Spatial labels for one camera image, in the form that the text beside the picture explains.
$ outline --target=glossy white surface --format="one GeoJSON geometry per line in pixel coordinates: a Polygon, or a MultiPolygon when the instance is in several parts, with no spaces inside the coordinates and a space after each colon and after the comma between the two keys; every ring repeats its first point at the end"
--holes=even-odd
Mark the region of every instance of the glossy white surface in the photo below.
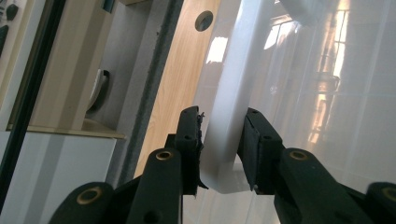
{"type": "Polygon", "coordinates": [[[218,12],[220,19],[212,34],[214,37],[206,64],[219,63],[223,59],[223,66],[200,163],[202,181],[218,192],[248,189],[243,188],[243,183],[235,185],[236,181],[244,179],[244,173],[242,169],[233,168],[233,162],[248,111],[255,71],[260,64],[256,55],[261,53],[261,49],[257,46],[265,43],[273,4],[272,0],[243,0],[230,10],[230,2],[223,1],[220,8],[228,10],[218,12]],[[228,52],[222,56],[227,44],[228,52]]]}
{"type": "MultiPolygon", "coordinates": [[[[327,3],[309,26],[273,27],[275,40],[257,54],[250,106],[286,147],[313,152],[337,181],[365,192],[374,181],[396,182],[396,2],[327,3]]],[[[210,98],[198,94],[196,102],[210,98]]],[[[273,198],[248,191],[200,190],[196,200],[185,197],[184,215],[185,223],[278,223],[273,198]]]]}

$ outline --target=wooden panel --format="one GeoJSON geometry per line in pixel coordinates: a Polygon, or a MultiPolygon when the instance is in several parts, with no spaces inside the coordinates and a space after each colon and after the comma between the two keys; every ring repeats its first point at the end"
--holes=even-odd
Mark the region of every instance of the wooden panel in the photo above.
{"type": "Polygon", "coordinates": [[[31,126],[80,130],[113,14],[102,1],[66,1],[31,126]]]}
{"type": "Polygon", "coordinates": [[[135,176],[142,174],[149,153],[176,132],[180,111],[192,104],[214,23],[198,32],[195,21],[204,11],[211,11],[214,21],[218,7],[219,0],[184,1],[135,176]]]}
{"type": "MultiPolygon", "coordinates": [[[[7,129],[11,130],[12,124],[8,124],[7,129]]],[[[124,134],[117,133],[116,131],[109,129],[105,125],[92,119],[84,119],[81,130],[28,126],[27,131],[32,133],[61,133],[61,134],[70,134],[70,135],[92,136],[92,137],[106,137],[106,138],[119,138],[119,139],[125,138],[124,134]]]]}

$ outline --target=circular hole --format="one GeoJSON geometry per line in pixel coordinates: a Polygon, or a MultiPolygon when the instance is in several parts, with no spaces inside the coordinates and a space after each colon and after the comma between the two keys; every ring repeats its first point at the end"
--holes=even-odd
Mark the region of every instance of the circular hole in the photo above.
{"type": "Polygon", "coordinates": [[[382,189],[382,193],[391,201],[396,202],[396,189],[387,187],[382,189]]]}
{"type": "Polygon", "coordinates": [[[213,13],[211,11],[205,11],[201,13],[195,21],[195,29],[202,32],[209,28],[213,21],[213,13]]]}
{"type": "Polygon", "coordinates": [[[81,205],[93,203],[102,195],[102,190],[99,187],[86,189],[82,191],[77,197],[77,203],[81,205]]]}
{"type": "Polygon", "coordinates": [[[145,223],[158,223],[162,217],[163,214],[160,211],[149,211],[145,214],[143,219],[145,223]]]}
{"type": "Polygon", "coordinates": [[[173,154],[170,151],[162,151],[157,153],[155,157],[160,161],[167,161],[173,157],[173,154]]]}
{"type": "Polygon", "coordinates": [[[297,161],[305,161],[308,160],[308,157],[305,155],[305,153],[301,151],[292,151],[290,153],[290,156],[294,158],[297,161]]]}

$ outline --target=white cabinet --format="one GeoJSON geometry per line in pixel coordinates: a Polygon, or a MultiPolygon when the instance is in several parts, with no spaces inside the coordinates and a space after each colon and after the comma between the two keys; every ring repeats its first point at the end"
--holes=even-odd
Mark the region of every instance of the white cabinet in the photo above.
{"type": "MultiPolygon", "coordinates": [[[[0,132],[0,157],[9,132],[0,132]]],[[[48,223],[75,188],[105,181],[116,140],[27,133],[0,223],[48,223]]]]}

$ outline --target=black plastic part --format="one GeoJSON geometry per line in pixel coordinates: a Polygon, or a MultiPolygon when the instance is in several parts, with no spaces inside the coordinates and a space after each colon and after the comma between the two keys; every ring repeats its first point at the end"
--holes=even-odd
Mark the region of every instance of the black plastic part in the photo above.
{"type": "Polygon", "coordinates": [[[130,212],[141,176],[114,190],[113,199],[108,205],[102,223],[125,223],[130,212]]]}
{"type": "Polygon", "coordinates": [[[279,172],[302,223],[373,223],[310,152],[283,150],[279,172]]]}
{"type": "Polygon", "coordinates": [[[113,188],[107,183],[89,183],[73,190],[61,203],[50,224],[101,223],[113,188]]]}
{"type": "Polygon", "coordinates": [[[395,184],[386,182],[371,184],[364,201],[375,223],[396,223],[395,184]]]}
{"type": "Polygon", "coordinates": [[[1,53],[3,52],[4,45],[6,44],[8,29],[9,28],[7,25],[2,26],[0,28],[0,57],[1,57],[1,53]]]}
{"type": "Polygon", "coordinates": [[[13,21],[15,16],[17,16],[18,7],[15,4],[11,4],[6,9],[6,16],[8,21],[13,21]]]}
{"type": "Polygon", "coordinates": [[[20,156],[23,138],[32,116],[35,99],[50,57],[52,43],[64,11],[64,3],[65,0],[47,0],[38,24],[35,41],[23,74],[24,77],[27,77],[26,86],[21,90],[21,102],[17,106],[16,119],[1,161],[0,210],[3,210],[9,184],[20,156]]]}
{"type": "Polygon", "coordinates": [[[295,224],[301,223],[302,217],[295,203],[285,200],[279,194],[275,195],[274,206],[280,223],[295,224]]]}
{"type": "Polygon", "coordinates": [[[196,195],[198,186],[207,189],[199,176],[199,159],[203,148],[201,142],[202,118],[203,115],[199,115],[198,106],[192,106],[181,111],[177,125],[175,147],[182,158],[184,195],[196,195]]]}
{"type": "Polygon", "coordinates": [[[172,148],[151,152],[126,223],[181,223],[180,159],[172,148]]]}
{"type": "Polygon", "coordinates": [[[255,189],[257,194],[275,194],[271,178],[284,148],[282,138],[270,122],[262,113],[250,108],[245,116],[238,156],[250,189],[255,189]]]}
{"type": "Polygon", "coordinates": [[[102,9],[108,13],[111,13],[114,6],[114,0],[102,0],[102,9]]]}

